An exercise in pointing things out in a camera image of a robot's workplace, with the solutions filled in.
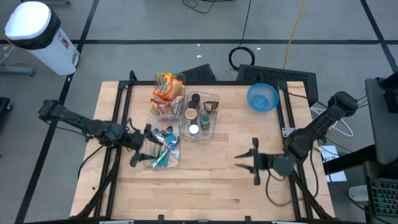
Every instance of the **concrete floor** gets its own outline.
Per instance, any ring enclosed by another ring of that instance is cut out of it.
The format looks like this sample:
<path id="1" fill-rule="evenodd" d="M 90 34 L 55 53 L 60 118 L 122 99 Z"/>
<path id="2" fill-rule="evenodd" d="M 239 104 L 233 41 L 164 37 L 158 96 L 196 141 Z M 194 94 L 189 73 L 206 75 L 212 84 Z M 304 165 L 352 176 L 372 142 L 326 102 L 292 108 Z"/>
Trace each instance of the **concrete floor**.
<path id="1" fill-rule="evenodd" d="M 93 3 L 97 0 L 71 0 L 67 6 L 49 2 L 62 21 L 62 29 L 78 43 Z M 99 0 L 87 40 L 190 40 L 190 44 L 91 44 L 86 41 L 80 65 L 70 86 L 65 106 L 92 117 L 102 81 L 127 79 L 133 69 L 139 80 L 152 80 L 155 72 L 180 72 L 209 63 L 220 80 L 235 80 L 237 73 L 229 66 L 229 51 L 237 46 L 248 9 L 248 0 L 215 3 L 208 14 L 186 8 L 180 0 Z M 386 40 L 398 39 L 395 22 L 398 2 L 367 0 L 369 8 Z M 0 27 L 4 27 L 18 1 L 0 3 Z M 199 9 L 211 3 L 199 1 Z M 269 39 L 290 37 L 300 1 L 252 0 L 245 39 L 265 40 L 264 44 L 244 44 L 256 54 L 256 65 L 282 68 L 285 44 L 267 44 Z M 221 44 L 200 44 L 195 39 L 222 39 Z M 377 40 L 375 31 L 360 0 L 308 0 L 295 33 L 297 40 Z M 398 57 L 398 46 L 388 45 Z M 236 52 L 235 63 L 250 63 L 244 52 Z M 14 51 L 9 62 L 25 61 L 37 70 L 35 77 L 1 75 L 0 96 L 11 98 L 14 110 L 0 132 L 0 223 L 13 223 L 27 184 L 43 145 L 48 126 L 37 119 L 45 99 L 58 99 L 65 77 L 54 74 L 24 50 Z M 320 101 L 326 102 L 336 91 L 364 96 L 364 80 L 386 77 L 391 66 L 381 44 L 294 44 L 287 68 L 315 72 Z M 330 133 L 329 138 L 352 150 L 373 143 L 367 108 L 346 119 L 354 132 L 347 138 Z M 70 213 L 77 170 L 86 143 L 69 132 L 57 130 L 53 137 L 39 183 L 25 222 L 67 218 Z M 337 184 L 343 190 L 364 184 L 361 167 L 346 171 L 348 181 Z M 335 213 L 342 220 L 363 222 L 364 213 L 350 204 L 330 186 Z"/>

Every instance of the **clear plastic container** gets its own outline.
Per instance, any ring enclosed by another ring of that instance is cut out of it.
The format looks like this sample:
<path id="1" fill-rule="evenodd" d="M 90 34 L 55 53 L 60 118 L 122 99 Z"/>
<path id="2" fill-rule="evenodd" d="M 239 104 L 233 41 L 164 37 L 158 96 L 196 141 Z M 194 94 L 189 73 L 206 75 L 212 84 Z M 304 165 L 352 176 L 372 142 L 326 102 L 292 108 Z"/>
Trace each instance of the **clear plastic container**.
<path id="1" fill-rule="evenodd" d="M 196 93 L 200 95 L 199 107 L 197 108 L 197 114 L 198 114 L 197 119 L 195 122 L 189 123 L 189 121 L 187 121 L 187 119 L 185 119 L 185 117 L 183 115 L 181 118 L 180 132 L 181 132 L 181 135 L 186 138 L 190 138 L 190 139 L 194 139 L 194 140 L 210 140 L 214 136 L 214 128 L 216 126 L 216 119 L 217 119 L 218 107 L 220 105 L 220 98 L 216 94 L 191 91 L 190 93 L 188 93 L 188 95 L 185 99 L 185 110 L 188 109 L 188 103 L 189 103 L 189 101 L 192 100 L 192 95 L 196 94 Z M 218 103 L 217 108 L 214 110 L 214 113 L 212 113 L 212 114 L 208 114 L 205 111 L 205 105 L 203 103 L 208 102 L 208 101 Z M 201 115 L 203 115 L 203 114 L 208 115 L 209 119 L 210 119 L 210 127 L 206 128 L 206 129 L 202 128 L 202 126 L 205 126 L 205 125 L 203 123 L 201 123 L 201 121 L 200 121 Z M 193 124 L 195 124 L 199 127 L 199 133 L 194 136 L 191 135 L 189 132 L 189 127 Z"/>
<path id="2" fill-rule="evenodd" d="M 152 130 L 157 128 L 159 131 L 161 130 L 166 130 L 169 126 L 173 127 L 173 135 L 175 137 L 180 138 L 180 120 L 179 117 L 176 116 L 170 116 L 170 117 L 165 117 L 165 116 L 151 116 L 147 120 L 147 124 L 152 125 Z M 175 147 L 171 150 L 172 152 L 167 153 L 167 166 L 164 166 L 164 161 L 161 166 L 156 165 L 155 167 L 152 167 L 152 164 L 155 162 L 155 160 L 146 160 L 143 161 L 143 165 L 146 168 L 151 168 L 151 169 L 171 169 L 175 168 L 178 166 L 178 163 L 180 162 L 180 144 L 181 142 L 178 142 L 178 144 L 175 145 Z M 152 155 L 157 157 L 159 154 L 159 151 L 162 149 L 162 146 L 155 144 L 153 142 L 150 142 L 148 140 L 145 140 L 144 146 L 142 147 L 145 154 L 147 155 Z"/>
<path id="3" fill-rule="evenodd" d="M 184 74 L 180 74 L 180 73 L 173 73 L 173 75 L 178 79 L 182 81 L 182 85 L 184 86 L 183 90 L 178 94 L 178 96 L 182 96 L 182 105 L 185 105 L 185 75 Z M 158 80 L 156 79 L 155 76 L 155 90 L 160 89 L 160 84 L 158 82 Z M 153 97 L 154 100 L 156 101 L 164 101 L 163 99 L 159 98 L 157 95 L 154 95 Z M 161 116 L 161 117 L 173 117 L 173 116 L 181 116 L 184 112 L 183 106 L 181 107 L 181 109 L 179 110 L 179 112 L 177 114 L 159 114 L 156 110 L 154 110 L 154 108 L 152 107 L 150 109 L 150 112 L 153 115 L 156 116 Z"/>

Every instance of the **blue bowl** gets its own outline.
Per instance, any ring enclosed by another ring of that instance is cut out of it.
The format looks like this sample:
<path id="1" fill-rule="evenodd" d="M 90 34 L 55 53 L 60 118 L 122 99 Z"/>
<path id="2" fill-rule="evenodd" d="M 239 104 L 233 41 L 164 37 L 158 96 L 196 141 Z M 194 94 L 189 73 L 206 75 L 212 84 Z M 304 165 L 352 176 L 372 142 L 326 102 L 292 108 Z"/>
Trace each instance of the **blue bowl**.
<path id="1" fill-rule="evenodd" d="M 248 103 L 258 112 L 267 112 L 274 109 L 279 102 L 279 95 L 274 87 L 258 83 L 250 87 L 248 91 Z"/>

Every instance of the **wooden tabletop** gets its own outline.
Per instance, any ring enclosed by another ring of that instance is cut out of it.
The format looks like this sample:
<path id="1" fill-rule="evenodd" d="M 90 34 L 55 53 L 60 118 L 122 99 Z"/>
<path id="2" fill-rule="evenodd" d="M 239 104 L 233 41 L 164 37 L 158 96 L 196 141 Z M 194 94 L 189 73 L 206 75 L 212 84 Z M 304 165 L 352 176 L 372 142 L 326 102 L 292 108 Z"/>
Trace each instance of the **wooden tabletop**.
<path id="1" fill-rule="evenodd" d="M 289 91 L 305 95 L 302 82 L 288 82 Z M 118 82 L 103 82 L 94 119 L 111 120 Z M 220 98 L 215 135 L 210 141 L 192 141 L 182 138 L 181 160 L 176 169 L 152 170 L 142 164 L 133 168 L 129 161 L 133 152 L 123 149 L 114 198 L 112 219 L 156 220 L 160 214 L 167 220 L 294 220 L 292 205 L 280 208 L 268 201 L 265 194 L 267 172 L 261 172 L 261 185 L 253 185 L 253 175 L 236 167 L 235 163 L 252 165 L 252 159 L 234 159 L 234 156 L 252 147 L 252 138 L 259 138 L 259 151 L 282 153 L 282 138 L 276 110 L 258 113 L 250 109 L 246 93 L 250 86 L 190 86 L 190 91 L 217 94 Z M 153 86 L 134 85 L 129 117 L 136 128 L 143 129 L 150 113 Z M 295 124 L 298 128 L 311 122 L 307 100 L 290 96 Z M 124 102 L 121 103 L 119 121 Z M 85 157 L 98 148 L 91 140 Z M 89 202 L 101 175 L 105 150 L 90 159 L 83 167 L 76 188 L 71 215 L 76 215 Z M 318 152 L 313 160 L 319 178 L 317 201 L 334 216 L 330 193 Z M 315 176 L 309 159 L 304 163 L 308 188 L 315 192 Z M 271 179 L 269 194 L 279 203 L 291 199 L 289 181 Z M 104 193 L 104 214 L 108 191 Z"/>

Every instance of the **trash can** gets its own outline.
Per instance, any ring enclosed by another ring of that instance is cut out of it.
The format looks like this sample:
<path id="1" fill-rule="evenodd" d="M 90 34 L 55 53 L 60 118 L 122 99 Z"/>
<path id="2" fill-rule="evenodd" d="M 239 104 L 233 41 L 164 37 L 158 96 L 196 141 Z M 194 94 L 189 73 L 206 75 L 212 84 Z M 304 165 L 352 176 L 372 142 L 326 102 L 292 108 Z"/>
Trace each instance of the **trash can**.
<path id="1" fill-rule="evenodd" d="M 27 49 L 58 75 L 76 71 L 79 52 L 61 29 L 61 21 L 41 2 L 24 2 L 11 14 L 5 33 L 15 46 Z"/>

